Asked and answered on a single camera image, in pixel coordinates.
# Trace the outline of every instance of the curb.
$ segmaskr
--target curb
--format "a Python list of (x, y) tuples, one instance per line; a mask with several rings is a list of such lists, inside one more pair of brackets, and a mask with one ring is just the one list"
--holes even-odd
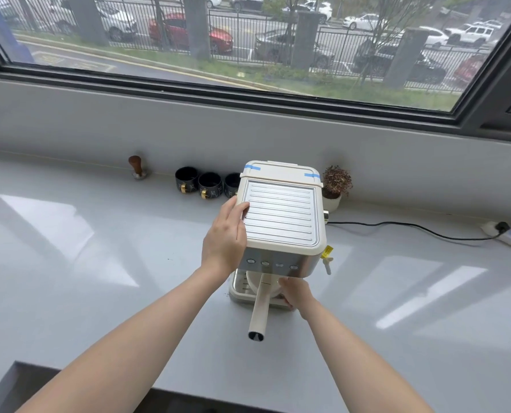
[(136, 62), (139, 65), (143, 65), (144, 64), (144, 65), (151, 65), (151, 66), (154, 66), (154, 67), (160, 67), (160, 68), (164, 68), (164, 69), (167, 68), (167, 69), (170, 69), (170, 70), (176, 70), (176, 71), (181, 71), (181, 72), (188, 72), (189, 74), (193, 74), (193, 75), (211, 77), (211, 78), (216, 79), (216, 80), (221, 80), (222, 82), (235, 82), (235, 83), (238, 83), (238, 84), (243, 84), (243, 85), (251, 86), (251, 87), (254, 87), (254, 88), (262, 90), (262, 91), (280, 91), (280, 92), (286, 92), (286, 93), (289, 93), (289, 94), (298, 94), (298, 95), (303, 95), (303, 96), (309, 95), (309, 94), (304, 93), (304, 92), (293, 91), (291, 89), (283, 89), (283, 88), (280, 88), (280, 87), (276, 87), (274, 85), (266, 85), (266, 84), (263, 84), (263, 83), (260, 83), (260, 82), (246, 81), (246, 80), (242, 80), (242, 79), (239, 79), (239, 78), (233, 78), (233, 77), (230, 77), (230, 76), (224, 76), (224, 75), (219, 75), (219, 74), (213, 74), (213, 73), (209, 73), (209, 72), (200, 71), (198, 69), (183, 68), (183, 67), (179, 67), (177, 65), (171, 65), (171, 64), (166, 64), (166, 63), (162, 63), (162, 62), (151, 61), (149, 59), (137, 58), (137, 57), (134, 57), (134, 56), (125, 55), (123, 53), (110, 52), (108, 50), (91, 48), (91, 47), (87, 47), (87, 46), (77, 45), (77, 44), (74, 44), (74, 43), (52, 41), (52, 40), (43, 39), (43, 38), (39, 38), (39, 37), (28, 36), (28, 35), (25, 35), (25, 34), (15, 34), (15, 38), (17, 40), (19, 40), (19, 41), (22, 41), (22, 42), (43, 43), (43, 44), (46, 44), (46, 45), (49, 45), (49, 46), (53, 46), (53, 47), (56, 47), (56, 48), (73, 48), (78, 53), (82, 53), (82, 52), (84, 52), (84, 53), (94, 53), (94, 54), (99, 54), (101, 56), (105, 56), (105, 57), (110, 58), (110, 59), (112, 59), (112, 58), (114, 58), (114, 59), (127, 59), (129, 61)]

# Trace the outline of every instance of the espresso machine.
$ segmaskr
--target espresso machine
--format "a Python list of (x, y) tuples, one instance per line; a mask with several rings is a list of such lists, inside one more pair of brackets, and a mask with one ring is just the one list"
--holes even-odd
[(250, 161), (240, 175), (237, 203), (250, 202), (244, 216), (248, 243), (232, 274), (229, 295), (254, 305), (248, 336), (265, 337), (269, 306), (288, 309), (280, 276), (310, 275), (327, 246), (322, 182), (311, 167)]

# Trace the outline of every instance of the potted plant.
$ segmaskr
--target potted plant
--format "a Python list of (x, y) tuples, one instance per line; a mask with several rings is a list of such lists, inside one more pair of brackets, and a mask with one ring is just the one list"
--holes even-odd
[(322, 181), (323, 208), (332, 212), (338, 208), (342, 194), (349, 194), (349, 188), (353, 187), (351, 175), (338, 165), (329, 166), (324, 171)]

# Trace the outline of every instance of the window frame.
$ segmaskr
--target window frame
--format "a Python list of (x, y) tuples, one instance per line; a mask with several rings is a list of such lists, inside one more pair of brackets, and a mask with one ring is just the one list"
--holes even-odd
[(450, 112), (8, 63), (4, 52), (0, 45), (2, 80), (511, 141), (511, 130), (498, 126), (498, 122), (509, 117), (498, 116), (499, 98), (502, 99), (502, 110), (507, 114), (511, 107), (511, 85), (505, 83), (511, 81), (511, 26), (506, 31), (506, 38), (488, 56)]

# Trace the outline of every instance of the yellow tag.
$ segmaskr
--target yellow tag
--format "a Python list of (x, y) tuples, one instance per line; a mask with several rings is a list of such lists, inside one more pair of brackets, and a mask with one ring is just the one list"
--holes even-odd
[(333, 249), (334, 248), (332, 246), (327, 245), (327, 247), (324, 249), (323, 254), (321, 255), (321, 258), (322, 259), (328, 258), (328, 256), (330, 256), (330, 254), (332, 253)]

